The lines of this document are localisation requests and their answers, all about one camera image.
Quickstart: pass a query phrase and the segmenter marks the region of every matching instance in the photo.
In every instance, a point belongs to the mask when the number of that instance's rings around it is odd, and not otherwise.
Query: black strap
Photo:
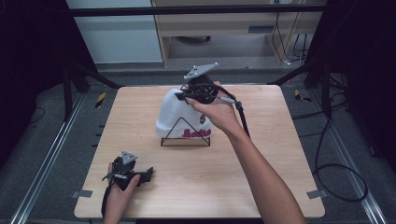
[[[106,191],[105,191],[105,195],[103,196],[103,200],[102,200],[102,209],[101,209],[102,217],[105,217],[107,197],[108,197],[108,195],[110,194],[111,186],[112,186],[112,185],[108,185],[108,187],[106,188]]]

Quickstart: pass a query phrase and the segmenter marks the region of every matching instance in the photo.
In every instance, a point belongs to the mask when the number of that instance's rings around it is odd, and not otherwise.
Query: person's right hand
[[[220,86],[220,83],[218,81],[215,81],[214,83]],[[213,101],[209,105],[203,105],[191,98],[187,98],[187,102],[196,111],[199,111],[204,115],[208,116],[210,121],[225,133],[228,133],[231,129],[234,129],[236,125],[241,127],[238,119],[236,118],[233,105],[220,99],[221,96],[228,96],[221,91],[219,91],[217,96],[218,97],[215,99],[215,101]]]

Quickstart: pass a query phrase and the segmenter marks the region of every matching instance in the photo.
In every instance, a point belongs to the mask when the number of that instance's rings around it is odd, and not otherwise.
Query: forearm
[[[305,223],[288,186],[240,126],[225,131],[247,177],[264,223]]]

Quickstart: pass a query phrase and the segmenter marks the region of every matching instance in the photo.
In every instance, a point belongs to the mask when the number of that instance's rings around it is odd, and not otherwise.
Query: hand
[[[108,173],[112,172],[113,166],[111,163],[108,166]],[[117,184],[111,186],[110,193],[107,197],[106,213],[104,224],[119,223],[125,213],[128,203],[131,200],[132,193],[139,183],[140,175],[134,176],[128,187],[122,191]]]
[[[191,98],[186,98],[186,100],[192,108],[208,116],[216,127],[227,133],[230,129],[236,127],[236,125],[240,127],[240,124],[236,118],[233,105],[222,101],[220,99],[221,96],[228,97],[224,92],[219,91],[215,101],[209,105],[203,105]]]

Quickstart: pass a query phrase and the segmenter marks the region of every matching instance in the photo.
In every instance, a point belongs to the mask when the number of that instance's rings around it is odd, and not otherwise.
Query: black wire stand
[[[172,139],[172,140],[177,140],[177,141],[183,141],[185,143],[188,143],[190,141],[197,141],[197,139],[190,139],[190,138],[169,138],[169,135],[171,134],[171,132],[175,129],[175,127],[177,126],[178,122],[184,120],[196,133],[198,133],[199,137],[201,137],[202,140],[205,141],[205,144],[202,145],[197,145],[197,144],[171,144],[171,145],[165,145],[165,141],[168,139]],[[161,147],[166,146],[166,147],[197,147],[197,146],[208,146],[210,147],[210,137],[208,138],[204,138],[194,127],[192,127],[184,118],[179,118],[174,126],[172,127],[172,129],[169,131],[169,133],[166,135],[165,138],[161,138]]]

